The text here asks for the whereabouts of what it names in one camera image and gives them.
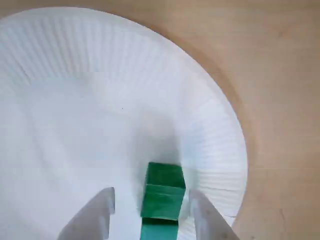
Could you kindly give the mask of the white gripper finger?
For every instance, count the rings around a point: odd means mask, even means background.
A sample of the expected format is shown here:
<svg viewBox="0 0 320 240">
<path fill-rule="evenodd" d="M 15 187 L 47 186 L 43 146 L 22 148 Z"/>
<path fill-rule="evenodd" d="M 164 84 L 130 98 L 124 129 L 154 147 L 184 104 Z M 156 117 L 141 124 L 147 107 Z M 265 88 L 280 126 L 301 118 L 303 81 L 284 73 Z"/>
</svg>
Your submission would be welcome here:
<svg viewBox="0 0 320 240">
<path fill-rule="evenodd" d="M 67 223 L 59 240 L 107 240 L 115 213 L 115 188 L 107 187 L 91 198 Z"/>
<path fill-rule="evenodd" d="M 194 218 L 198 240 L 239 240 L 210 200 L 199 190 L 189 191 L 190 214 Z"/>
</svg>

